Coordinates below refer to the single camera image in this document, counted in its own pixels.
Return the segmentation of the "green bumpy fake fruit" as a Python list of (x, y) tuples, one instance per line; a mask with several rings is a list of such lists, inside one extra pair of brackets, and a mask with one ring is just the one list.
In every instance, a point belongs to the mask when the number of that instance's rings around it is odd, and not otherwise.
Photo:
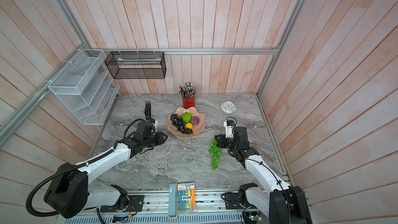
[(181, 118), (182, 118), (182, 120), (183, 120), (185, 123), (189, 123), (189, 122), (191, 122), (192, 115), (191, 115), (189, 112), (185, 112), (185, 113), (183, 113), (183, 114), (181, 115)]

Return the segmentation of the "yellow fake pear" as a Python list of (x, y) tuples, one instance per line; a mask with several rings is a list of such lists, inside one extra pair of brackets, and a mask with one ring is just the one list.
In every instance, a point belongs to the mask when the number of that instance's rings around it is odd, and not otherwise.
[(189, 122), (189, 123), (186, 123), (186, 126), (185, 126), (186, 129), (189, 129), (189, 130), (192, 131), (192, 130), (193, 130), (193, 127), (194, 127), (194, 126), (193, 126), (192, 123), (190, 123), (190, 122)]

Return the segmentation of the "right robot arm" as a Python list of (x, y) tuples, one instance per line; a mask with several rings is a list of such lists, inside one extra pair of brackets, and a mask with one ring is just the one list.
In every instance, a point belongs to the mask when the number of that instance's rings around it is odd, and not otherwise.
[(226, 127), (215, 136), (217, 147), (226, 149), (260, 183), (241, 185), (237, 193), (243, 207), (257, 208), (271, 224), (311, 224), (307, 198), (299, 186), (291, 186), (266, 165), (248, 141), (246, 127)]

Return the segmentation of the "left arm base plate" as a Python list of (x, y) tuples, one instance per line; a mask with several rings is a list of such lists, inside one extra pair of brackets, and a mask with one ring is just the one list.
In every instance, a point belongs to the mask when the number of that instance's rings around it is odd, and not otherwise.
[(141, 212), (144, 204), (144, 195), (128, 195), (113, 206), (101, 206), (102, 213), (111, 212)]

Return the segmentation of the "dark purple grape bunch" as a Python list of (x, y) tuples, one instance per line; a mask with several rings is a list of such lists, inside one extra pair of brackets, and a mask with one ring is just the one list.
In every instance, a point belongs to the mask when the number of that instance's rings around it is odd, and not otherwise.
[(172, 125), (179, 131), (181, 134), (192, 135), (193, 130), (186, 129), (186, 123), (182, 120), (181, 116), (178, 114), (171, 114), (170, 121)]

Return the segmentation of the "purple fake fruit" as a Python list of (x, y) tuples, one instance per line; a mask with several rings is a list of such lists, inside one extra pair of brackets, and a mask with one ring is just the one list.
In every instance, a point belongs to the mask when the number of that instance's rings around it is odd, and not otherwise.
[(199, 119), (199, 117), (198, 117), (198, 116), (192, 117), (190, 123), (191, 123), (193, 126), (199, 125), (199, 124), (200, 124), (200, 119)]

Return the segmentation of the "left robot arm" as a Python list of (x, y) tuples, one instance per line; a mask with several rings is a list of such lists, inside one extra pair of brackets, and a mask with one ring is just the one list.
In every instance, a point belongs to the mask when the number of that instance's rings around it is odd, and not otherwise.
[(89, 185), (112, 167), (162, 145), (167, 135), (156, 131), (153, 123), (141, 121), (136, 131), (127, 135), (109, 150), (90, 160), (59, 167), (57, 177), (51, 180), (44, 201), (64, 218), (72, 218), (85, 209), (111, 206), (117, 211), (129, 207), (127, 191), (118, 185), (89, 190)]

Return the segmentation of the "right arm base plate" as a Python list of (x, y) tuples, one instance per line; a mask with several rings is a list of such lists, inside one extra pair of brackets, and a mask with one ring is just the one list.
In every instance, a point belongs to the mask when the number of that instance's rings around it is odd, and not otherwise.
[(221, 195), (226, 209), (244, 209), (248, 206), (245, 195), (242, 192), (225, 192)]

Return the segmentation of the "green grape bunch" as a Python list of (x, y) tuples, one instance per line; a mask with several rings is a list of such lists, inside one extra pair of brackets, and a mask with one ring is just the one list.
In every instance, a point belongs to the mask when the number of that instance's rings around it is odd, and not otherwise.
[(210, 142), (210, 153), (211, 153), (211, 168), (213, 170), (216, 170), (220, 161), (221, 148), (217, 146), (217, 141), (215, 139), (213, 139)]

